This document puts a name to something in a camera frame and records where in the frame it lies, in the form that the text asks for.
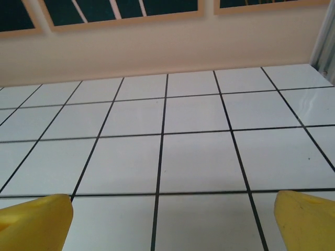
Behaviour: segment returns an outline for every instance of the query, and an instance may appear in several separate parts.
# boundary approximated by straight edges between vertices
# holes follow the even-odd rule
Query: black grout line
[[[322,89],[322,88],[332,88],[335,86],[319,86],[319,87],[301,87],[301,88],[287,88],[287,89],[279,89],[282,90],[308,90],[308,89]],[[246,92],[232,92],[232,93],[221,93],[222,95],[229,94],[243,94],[243,93],[267,93],[267,92],[276,92],[277,90],[251,90]],[[197,94],[197,95],[182,95],[182,96],[171,96],[166,98],[187,98],[187,97],[200,97],[200,96],[216,96],[220,95],[220,93],[213,94]],[[115,100],[114,102],[126,102],[126,101],[140,101],[140,100],[153,100],[153,99],[164,99],[164,97],[156,97],[156,98],[135,98],[135,99],[122,99]],[[110,103],[112,100],[108,101],[94,101],[94,102],[79,102],[79,103],[71,103],[66,104],[66,106],[75,106],[75,105],[90,105],[90,104],[101,104],[101,103]],[[54,107],[54,106],[62,106],[62,104],[58,105],[43,105],[43,106],[27,106],[27,107],[10,107],[10,108],[0,108],[0,110],[13,110],[13,109],[27,109],[27,108],[41,108],[41,107]]]
[[[55,106],[59,106],[61,107],[63,104],[59,104],[59,105],[43,105],[43,106],[24,106],[24,107],[20,107],[20,109],[29,109],[29,108],[42,108],[42,107],[55,107]]]
[[[266,131],[266,130],[296,129],[296,128],[303,128],[303,127],[301,127],[301,126],[294,126],[294,127],[245,128],[245,129],[233,129],[233,132],[244,132],[244,131]]]
[[[153,212],[152,221],[152,235],[151,235],[151,248],[150,251],[154,251],[156,247],[156,234],[157,234],[157,218],[158,218],[158,203],[159,203],[159,191],[161,184],[161,170],[162,170],[162,156],[163,156],[163,142],[164,142],[164,129],[165,129],[165,114],[166,114],[166,101],[168,95],[168,83],[169,75],[166,75],[165,83],[165,94],[164,94],[164,106],[163,106],[163,118],[162,118],[162,131],[161,131],[161,144],[159,149],[159,160],[158,160],[158,170],[157,170],[157,184],[156,184],[156,195],[155,195],[155,205]]]
[[[218,78],[216,76],[215,71],[213,71],[213,74],[214,74],[214,78],[215,78],[216,85],[218,87],[219,93],[221,93],[220,85],[219,85]],[[243,175],[245,187],[247,188],[247,193],[248,193],[248,196],[249,196],[252,212],[253,212],[253,215],[254,215],[254,218],[255,218],[255,221],[256,221],[256,224],[257,224],[258,232],[259,232],[259,235],[260,235],[260,238],[261,238],[261,241],[262,241],[263,249],[264,249],[264,251],[269,251],[269,248],[267,247],[266,239],[265,239],[265,236],[264,236],[264,232],[263,232],[263,229],[262,229],[261,221],[260,221],[260,218],[259,218],[258,213],[257,213],[256,205],[255,205],[255,202],[254,202],[253,197],[252,197],[252,192],[251,192],[251,189],[250,189],[250,186],[249,186],[247,174],[245,173],[245,170],[244,170],[244,166],[243,166],[242,158],[241,158],[241,155],[240,155],[240,151],[238,149],[237,142],[236,142],[236,139],[235,139],[235,135],[234,135],[234,132],[232,130],[231,122],[230,122],[230,119],[229,119],[229,116],[228,116],[228,110],[227,110],[223,95],[220,95],[220,98],[221,98],[222,106],[224,107],[224,111],[225,111],[225,114],[226,114],[230,134],[231,134],[232,141],[234,143],[234,147],[235,147],[235,150],[236,150],[237,159],[238,159],[240,167],[241,167],[241,172],[242,172],[242,175]]]
[[[182,195],[238,195],[240,193],[247,193],[246,190],[235,191],[198,191],[198,192],[161,192],[160,196],[182,196]]]
[[[2,126],[42,85],[40,85],[39,87],[37,87],[30,95],[28,98],[25,99],[25,101],[23,101],[21,103],[21,105],[19,105],[4,121],[2,121],[0,123],[0,126]]]
[[[244,93],[270,93],[275,92],[276,90],[250,90],[247,92],[234,92],[234,93],[221,93],[223,95],[229,95],[229,94],[244,94]]]
[[[66,100],[66,102],[64,103],[64,105],[59,109],[59,111],[56,113],[56,115],[53,117],[53,119],[51,120],[51,122],[48,124],[48,126],[46,127],[46,129],[42,132],[41,136],[38,138],[38,140],[34,143],[34,145],[32,146],[32,148],[29,150],[29,152],[26,154],[26,156],[24,157],[24,159],[20,162],[20,164],[15,168],[14,172],[12,173],[12,175],[7,179],[7,181],[5,182],[5,184],[2,186],[2,188],[0,189],[0,193],[4,190],[4,188],[7,186],[7,184],[10,182],[10,180],[14,177],[14,175],[17,173],[17,171],[20,169],[20,167],[22,166],[23,162],[28,158],[28,156],[30,155],[30,153],[32,152],[32,150],[34,150],[35,146],[38,144],[38,142],[42,139],[43,135],[46,133],[46,131],[48,130],[48,128],[51,126],[51,124],[54,122],[54,120],[56,119],[56,117],[58,116],[58,114],[63,110],[63,108],[65,107],[65,104],[69,101],[69,99],[72,97],[72,95],[74,94],[74,92],[78,89],[78,87],[80,86],[80,84],[82,83],[82,81],[77,85],[77,87],[75,88],[75,90],[72,92],[72,94],[68,97],[68,99]]]
[[[279,191],[295,191],[295,192],[335,192],[335,188],[293,188],[293,189],[267,189],[267,190],[251,190],[252,193],[278,193]],[[246,190],[223,190],[223,191],[197,191],[197,192],[161,192],[159,196],[192,196],[192,195],[238,195],[246,194]],[[134,193],[78,193],[74,197],[143,197],[156,196],[155,192],[134,192]],[[2,195],[4,198],[37,198],[48,195]]]
[[[164,99],[164,97],[157,97],[157,98],[134,98],[134,99],[121,99],[121,100],[115,100],[115,102],[142,101],[142,100],[153,100],[153,99]]]
[[[269,77],[269,75],[266,73],[266,71],[263,69],[263,67],[261,67],[262,71],[264,72],[264,74],[267,76],[267,78],[270,80],[271,84],[273,85],[274,88],[276,88],[278,94],[281,96],[281,98],[283,99],[283,101],[286,103],[287,107],[290,109],[290,111],[293,113],[294,117],[298,120],[298,122],[300,123],[300,125],[304,128],[305,132],[308,134],[308,136],[310,137],[310,139],[313,141],[314,145],[317,147],[317,149],[320,151],[320,153],[323,155],[323,157],[325,158],[325,160],[328,162],[329,166],[331,167],[331,169],[333,169],[333,171],[335,172],[335,167],[332,164],[332,162],[330,161],[330,159],[328,159],[327,155],[324,153],[324,151],[321,149],[321,147],[319,146],[319,144],[316,142],[316,140],[313,138],[313,136],[310,134],[310,132],[307,130],[307,128],[305,127],[305,125],[303,124],[303,122],[300,120],[299,116],[296,114],[296,112],[293,110],[293,108],[289,105],[289,103],[287,102],[286,98],[284,97],[284,95],[280,92],[280,90],[277,88],[277,86],[274,84],[274,82],[272,81],[272,79]]]
[[[306,128],[318,128],[318,127],[335,127],[335,124],[318,124],[318,125],[307,125]],[[264,127],[264,128],[245,128],[245,129],[233,129],[233,132],[244,132],[244,131],[266,131],[266,130],[280,130],[280,129],[301,129],[304,128],[301,125],[292,127]],[[199,134],[199,133],[217,133],[217,132],[230,132],[230,130],[214,130],[214,131],[191,131],[191,132],[167,132],[164,135],[178,135],[178,134]],[[148,134],[124,134],[124,135],[106,135],[100,136],[100,139],[109,138],[128,138],[128,137],[141,137],[141,136],[160,136],[160,133],[148,133]],[[40,141],[64,141],[64,140],[90,140],[96,139],[95,136],[78,137],[78,138],[56,138],[56,139],[41,139]],[[0,144],[6,143],[24,143],[24,142],[35,142],[35,140],[13,140],[13,141],[0,141]]]
[[[89,154],[89,156],[88,156],[88,158],[87,158],[87,161],[86,161],[86,163],[85,163],[85,165],[84,165],[84,168],[83,168],[83,170],[82,170],[82,172],[81,172],[81,174],[80,174],[80,177],[79,177],[79,179],[78,179],[78,182],[77,182],[77,184],[75,185],[75,188],[74,188],[73,193],[72,193],[72,195],[71,195],[71,201],[73,201],[74,196],[75,196],[75,194],[77,193],[77,190],[78,190],[78,187],[79,187],[79,185],[80,185],[80,182],[82,181],[82,179],[83,179],[83,177],[84,177],[84,174],[85,174],[85,172],[86,172],[87,166],[88,166],[88,164],[90,163],[90,160],[91,160],[91,157],[92,157],[92,155],[93,155],[93,152],[94,152],[94,150],[95,150],[95,148],[96,148],[96,145],[97,145],[97,143],[98,143],[98,140],[99,140],[99,138],[100,138],[100,135],[101,135],[101,133],[102,133],[102,131],[103,131],[103,129],[104,129],[104,126],[105,126],[105,124],[106,124],[106,121],[107,121],[107,119],[108,119],[108,116],[109,116],[109,114],[110,114],[110,111],[111,111],[111,109],[112,109],[112,107],[113,107],[113,104],[114,104],[114,102],[115,102],[116,96],[118,95],[118,93],[119,93],[119,91],[120,91],[120,89],[121,89],[121,85],[122,85],[122,83],[124,82],[124,80],[125,80],[125,78],[122,78],[121,83],[120,83],[120,85],[119,85],[119,87],[118,87],[118,89],[117,89],[117,91],[116,91],[116,93],[115,93],[114,99],[113,99],[113,101],[111,102],[111,104],[110,104],[110,106],[109,106],[109,109],[108,109],[107,114],[106,114],[106,116],[105,116],[104,122],[102,123],[101,128],[100,128],[100,130],[99,130],[98,136],[96,137],[96,139],[95,139],[95,141],[94,141],[94,144],[93,144],[93,146],[92,146],[91,152],[90,152],[90,154]]]
[[[272,190],[252,190],[252,193],[277,193],[279,191],[295,192],[334,192],[335,188],[298,188],[298,189],[272,189]]]
[[[330,85],[330,86],[319,86],[319,87],[302,87],[302,88],[288,88],[288,89],[279,89],[280,91],[282,90],[309,90],[309,89],[323,89],[323,88],[333,88],[335,86]]]
[[[78,105],[91,105],[91,104],[103,104],[103,103],[112,103],[113,100],[109,101],[95,101],[95,102],[80,102],[80,103],[71,103],[67,104],[67,106],[78,106]]]
[[[198,133],[215,133],[215,132],[229,132],[229,130],[194,131],[194,132],[167,132],[167,133],[165,133],[164,135],[198,134]]]
[[[190,97],[217,96],[217,95],[220,95],[220,93],[170,96],[170,97],[166,97],[166,98],[190,98]]]
[[[335,127],[335,124],[317,124],[317,125],[306,125],[307,128],[315,128],[315,127]]]
[[[127,135],[112,135],[112,136],[100,136],[103,139],[110,138],[128,138],[128,137],[142,137],[142,136],[159,136],[160,133],[149,133],[149,134],[127,134]]]
[[[133,193],[80,193],[76,197],[141,197],[141,196],[156,196],[155,192],[133,192]]]

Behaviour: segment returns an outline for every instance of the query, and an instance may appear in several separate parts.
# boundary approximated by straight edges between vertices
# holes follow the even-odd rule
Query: yellow plastic
[[[61,251],[73,218],[68,195],[0,210],[1,251]]]
[[[335,250],[335,201],[280,191],[274,213],[288,251]]]

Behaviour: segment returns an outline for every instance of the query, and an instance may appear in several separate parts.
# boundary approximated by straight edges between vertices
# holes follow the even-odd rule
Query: wooden frame
[[[298,1],[289,1],[280,3],[220,8],[220,0],[214,0],[214,14],[223,15],[223,14],[260,12],[260,11],[279,10],[279,9],[288,9],[288,8],[305,7],[305,6],[325,5],[329,3],[330,0],[298,0]]]
[[[125,19],[115,19],[108,21],[97,21],[97,22],[88,22],[83,24],[74,24],[74,25],[63,25],[55,26],[47,9],[47,6],[43,0],[38,0],[44,16],[48,22],[48,25],[51,31],[54,32],[67,32],[73,30],[85,30],[85,29],[94,29],[94,28],[103,28],[103,27],[112,27],[120,25],[133,25],[133,24],[143,24],[147,22],[156,22],[156,21],[169,21],[169,20],[178,20],[186,19],[193,17],[203,17],[205,9],[205,0],[198,0],[198,11],[196,12],[184,12],[184,13],[172,13],[172,14],[163,14],[156,16],[146,16],[146,17],[134,17],[134,18],[125,18]]]
[[[35,13],[32,11],[32,7],[28,0],[21,0],[23,5],[25,6],[25,9],[32,21],[32,24],[35,28],[33,29],[26,29],[26,30],[11,30],[11,31],[2,31],[0,32],[0,38],[12,38],[12,37],[18,37],[18,36],[26,36],[26,35],[35,35],[35,34],[41,34],[42,28],[37,20],[37,17]]]

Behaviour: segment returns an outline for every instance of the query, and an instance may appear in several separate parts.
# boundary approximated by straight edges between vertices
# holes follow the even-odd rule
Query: wall
[[[0,86],[308,63],[326,6],[0,40]]]

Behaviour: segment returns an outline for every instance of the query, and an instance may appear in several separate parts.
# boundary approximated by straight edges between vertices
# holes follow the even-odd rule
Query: floor
[[[64,251],[282,251],[279,190],[335,200],[334,97],[309,65],[3,88],[0,208],[69,194]]]

